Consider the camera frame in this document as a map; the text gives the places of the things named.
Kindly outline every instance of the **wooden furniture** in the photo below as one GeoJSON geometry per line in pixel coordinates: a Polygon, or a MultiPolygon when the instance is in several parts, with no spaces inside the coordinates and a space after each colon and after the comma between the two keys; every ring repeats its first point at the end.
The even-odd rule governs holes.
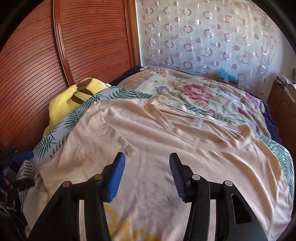
{"type": "Polygon", "coordinates": [[[109,83],[135,65],[133,0],[44,0],[0,52],[0,149],[36,146],[49,102],[70,85],[86,77],[109,83]]]}
{"type": "Polygon", "coordinates": [[[272,118],[279,128],[282,145],[288,149],[296,169],[296,103],[276,82],[268,97],[272,118]]]}

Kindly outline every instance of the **circle-pattern curtain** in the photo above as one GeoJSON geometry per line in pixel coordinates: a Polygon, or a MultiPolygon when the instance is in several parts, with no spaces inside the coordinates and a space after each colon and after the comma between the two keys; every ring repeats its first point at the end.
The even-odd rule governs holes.
{"type": "Polygon", "coordinates": [[[137,15],[142,65],[201,76],[222,67],[242,89],[264,86],[276,25],[252,1],[143,0],[137,15]]]}

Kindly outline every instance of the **bed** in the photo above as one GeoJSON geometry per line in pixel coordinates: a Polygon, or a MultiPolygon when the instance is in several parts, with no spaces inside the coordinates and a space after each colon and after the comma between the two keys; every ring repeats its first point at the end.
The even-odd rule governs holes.
{"type": "MultiPolygon", "coordinates": [[[[289,152],[279,144],[280,139],[276,131],[272,133],[269,127],[270,123],[266,121],[269,118],[272,123],[272,120],[264,103],[227,84],[175,70],[143,68],[138,69],[139,73],[131,72],[132,75],[121,78],[122,81],[118,81],[120,83],[117,82],[116,87],[103,90],[81,104],[41,139],[42,133],[48,125],[48,104],[53,97],[63,92],[68,86],[78,83],[85,76],[90,75],[104,82],[112,82],[131,67],[140,64],[135,34],[137,27],[135,18],[133,18],[135,11],[134,5],[130,1],[114,3],[114,9],[106,16],[106,18],[118,16],[117,20],[114,19],[114,28],[111,31],[117,31],[119,39],[112,39],[113,34],[105,32],[104,36],[98,40],[99,42],[94,40],[94,36],[102,28],[108,26],[108,23],[98,23],[101,26],[96,29],[97,32],[93,31],[89,36],[87,31],[83,31],[83,29],[87,23],[98,18],[103,12],[98,11],[95,16],[85,16],[78,21],[79,26],[73,27],[75,19],[81,13],[75,10],[71,14],[71,8],[77,9],[80,3],[71,1],[69,6],[66,2],[57,0],[53,3],[44,1],[35,8],[35,2],[35,5],[31,7],[34,10],[30,14],[30,11],[24,8],[27,11],[25,16],[29,15],[21,24],[22,19],[17,20],[16,26],[20,25],[11,38],[8,39],[6,36],[8,41],[5,41],[6,45],[0,54],[0,64],[2,64],[3,71],[11,65],[15,66],[7,73],[3,72],[3,78],[0,80],[3,87],[0,101],[5,103],[0,108],[2,130],[0,149],[15,146],[19,151],[33,149],[34,152],[34,158],[25,161],[21,166],[17,175],[18,179],[34,177],[36,183],[39,184],[39,167],[62,149],[71,130],[94,102],[105,99],[151,99],[154,96],[162,95],[174,103],[184,104],[188,110],[196,114],[210,116],[229,124],[247,124],[279,160],[281,171],[289,186],[289,194],[294,198],[293,160],[289,152]],[[16,41],[21,42],[28,38],[28,35],[24,36],[23,31],[33,31],[31,28],[40,16],[43,20],[39,22],[36,32],[27,41],[30,47],[24,47],[21,44],[13,47],[16,41]],[[52,17],[54,18],[53,26],[51,26],[52,17]],[[40,39],[40,45],[37,45],[37,39],[40,39]],[[118,40],[119,44],[106,44],[118,40]],[[112,49],[114,46],[113,52],[104,50],[112,49]],[[101,59],[104,58],[105,61],[98,64],[95,62],[97,56],[100,56],[101,59]],[[32,64],[27,68],[26,65],[30,61],[32,64]]],[[[108,4],[91,1],[85,3],[83,7],[87,11],[88,8],[108,8],[109,4],[112,4],[112,1],[108,4]]],[[[271,12],[270,5],[266,5],[266,8],[264,5],[260,7],[271,12]]],[[[283,32],[288,34],[289,28],[285,25],[282,27],[286,28],[283,32]]],[[[19,193],[22,208],[28,191],[19,193]]],[[[30,223],[28,211],[25,210],[25,213],[27,221],[30,223]]],[[[34,219],[38,214],[32,212],[30,215],[34,219]]],[[[291,227],[293,227],[293,223],[287,228],[288,235],[290,235],[291,227]]]]}
{"type": "MultiPolygon", "coordinates": [[[[126,81],[130,81],[130,78],[139,80],[139,77],[137,76],[138,74],[132,75],[131,77],[127,78],[126,81]]],[[[216,83],[215,81],[209,81],[205,79],[202,79],[202,81],[204,81],[204,83],[212,83],[212,84],[216,83]]],[[[144,91],[149,92],[151,91],[151,89],[147,88],[144,91]]],[[[151,95],[149,93],[143,93],[143,92],[138,92],[134,90],[117,88],[117,87],[110,87],[108,89],[105,89],[99,92],[98,94],[94,95],[89,100],[84,102],[80,107],[72,111],[58,126],[56,126],[49,134],[47,134],[41,140],[41,142],[34,148],[34,158],[32,160],[25,161],[23,163],[17,178],[22,179],[25,177],[34,177],[35,180],[37,181],[37,186],[40,186],[41,185],[40,183],[42,183],[42,181],[40,180],[39,173],[38,173],[39,168],[43,164],[47,163],[52,157],[54,157],[55,154],[64,146],[71,130],[78,123],[79,119],[83,116],[85,111],[88,110],[94,102],[102,101],[106,99],[147,99],[147,98],[153,98],[153,97],[154,95],[151,95]]],[[[233,118],[232,120],[229,120],[225,117],[219,116],[218,113],[205,111],[203,109],[203,106],[191,106],[187,104],[185,101],[184,103],[186,104],[186,107],[189,110],[194,111],[197,114],[210,115],[213,118],[224,121],[226,123],[231,123],[236,121],[235,118],[233,118]]],[[[289,185],[290,195],[294,196],[294,191],[295,191],[294,168],[293,168],[293,161],[289,152],[283,146],[271,140],[270,138],[266,137],[264,134],[260,132],[262,132],[260,129],[258,129],[258,132],[254,130],[254,133],[256,133],[256,135],[263,141],[263,143],[266,146],[268,146],[268,148],[279,160],[281,169],[289,185]]],[[[21,205],[23,206],[26,201],[25,209],[23,210],[23,212],[27,218],[29,225],[31,226],[33,226],[33,224],[35,223],[36,216],[38,217],[40,214],[38,213],[39,211],[32,208],[32,206],[35,206],[36,204],[36,200],[34,200],[35,198],[36,197],[34,197],[34,194],[32,194],[32,190],[29,192],[29,194],[28,194],[28,190],[24,192],[20,192],[21,205]]]]}

